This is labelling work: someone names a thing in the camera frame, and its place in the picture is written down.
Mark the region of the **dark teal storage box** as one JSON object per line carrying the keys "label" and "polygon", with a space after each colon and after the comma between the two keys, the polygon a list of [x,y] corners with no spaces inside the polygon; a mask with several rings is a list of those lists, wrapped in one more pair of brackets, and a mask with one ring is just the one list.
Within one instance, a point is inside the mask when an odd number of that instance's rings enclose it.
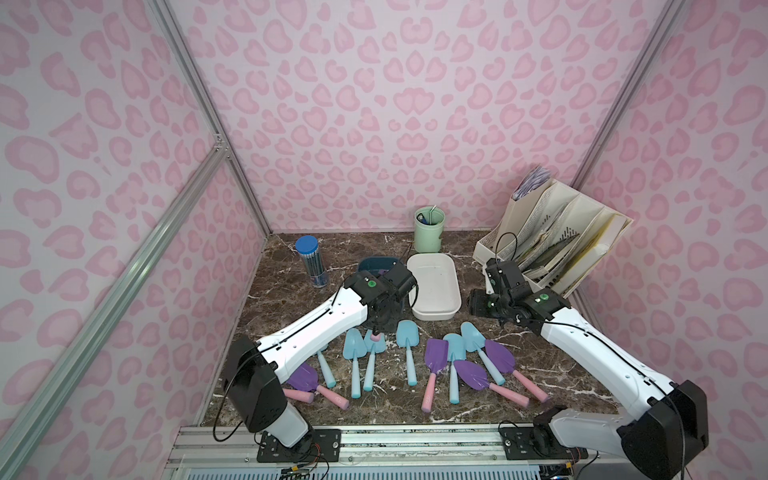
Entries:
{"label": "dark teal storage box", "polygon": [[371,256],[363,259],[357,267],[358,272],[367,271],[375,276],[386,274],[391,270],[400,260],[396,257],[390,256]]}

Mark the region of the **white storage box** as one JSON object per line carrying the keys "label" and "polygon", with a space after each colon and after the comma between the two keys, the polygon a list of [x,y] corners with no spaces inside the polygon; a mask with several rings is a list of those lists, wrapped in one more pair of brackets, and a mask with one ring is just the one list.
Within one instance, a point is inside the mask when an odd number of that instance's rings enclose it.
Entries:
{"label": "white storage box", "polygon": [[462,305],[461,292],[453,259],[443,253],[416,254],[406,264],[416,279],[418,291],[409,294],[416,319],[447,321]]}

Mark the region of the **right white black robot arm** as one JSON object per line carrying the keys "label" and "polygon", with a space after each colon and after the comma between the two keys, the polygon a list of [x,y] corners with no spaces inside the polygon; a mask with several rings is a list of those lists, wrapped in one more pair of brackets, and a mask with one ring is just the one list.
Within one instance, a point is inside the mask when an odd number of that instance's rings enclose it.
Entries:
{"label": "right white black robot arm", "polygon": [[552,407],[534,421],[541,443],[623,457],[649,479],[683,478],[709,444],[704,390],[643,364],[552,289],[533,290],[514,261],[491,258],[484,273],[491,290],[472,290],[472,315],[511,323],[557,346],[622,407],[617,415]]}

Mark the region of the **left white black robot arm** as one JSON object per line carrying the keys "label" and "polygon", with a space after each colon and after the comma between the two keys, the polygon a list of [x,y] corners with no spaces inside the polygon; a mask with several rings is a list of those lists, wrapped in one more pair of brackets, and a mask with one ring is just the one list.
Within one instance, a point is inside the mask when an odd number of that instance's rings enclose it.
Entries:
{"label": "left white black robot arm", "polygon": [[287,448],[306,444],[311,427],[288,402],[282,385],[321,347],[350,329],[395,331],[405,300],[416,287],[415,276],[399,261],[382,275],[355,272],[330,299],[289,326],[256,341],[235,341],[221,380],[225,398],[245,428],[266,432]]}

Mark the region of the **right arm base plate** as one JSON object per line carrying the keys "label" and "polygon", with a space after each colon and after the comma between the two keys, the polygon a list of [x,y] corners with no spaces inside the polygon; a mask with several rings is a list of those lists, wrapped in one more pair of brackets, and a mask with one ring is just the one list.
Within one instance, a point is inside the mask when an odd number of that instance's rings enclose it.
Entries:
{"label": "right arm base plate", "polygon": [[548,427],[505,424],[498,427],[507,460],[558,460],[578,463],[587,460],[584,448],[565,447]]}

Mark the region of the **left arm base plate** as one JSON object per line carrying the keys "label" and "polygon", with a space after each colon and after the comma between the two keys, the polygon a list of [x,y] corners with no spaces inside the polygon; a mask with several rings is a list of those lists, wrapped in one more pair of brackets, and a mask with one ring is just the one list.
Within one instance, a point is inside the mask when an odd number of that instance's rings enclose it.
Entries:
{"label": "left arm base plate", "polygon": [[276,437],[266,434],[259,441],[258,463],[308,462],[318,457],[334,463],[339,460],[342,430],[334,428],[311,429],[296,445],[284,446]]}

